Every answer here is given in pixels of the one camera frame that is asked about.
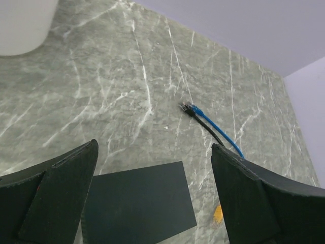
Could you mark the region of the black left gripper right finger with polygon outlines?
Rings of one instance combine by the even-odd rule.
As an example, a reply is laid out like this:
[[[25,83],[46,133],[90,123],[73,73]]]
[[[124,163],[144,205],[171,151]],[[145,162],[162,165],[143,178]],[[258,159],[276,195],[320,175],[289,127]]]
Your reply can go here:
[[[219,144],[212,145],[211,164],[230,243],[324,243],[324,189]]]

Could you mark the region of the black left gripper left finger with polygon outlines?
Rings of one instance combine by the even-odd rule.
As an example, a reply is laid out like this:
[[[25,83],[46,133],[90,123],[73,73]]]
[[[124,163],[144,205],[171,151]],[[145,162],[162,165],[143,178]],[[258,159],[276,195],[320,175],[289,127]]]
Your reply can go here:
[[[93,139],[1,176],[1,243],[73,243],[98,155]]]

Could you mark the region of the black network switch box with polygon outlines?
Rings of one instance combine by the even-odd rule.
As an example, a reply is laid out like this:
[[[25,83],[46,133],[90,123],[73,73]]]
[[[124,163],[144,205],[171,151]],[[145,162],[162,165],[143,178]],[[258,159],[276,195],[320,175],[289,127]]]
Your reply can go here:
[[[159,243],[197,225],[183,163],[94,176],[84,243]]]

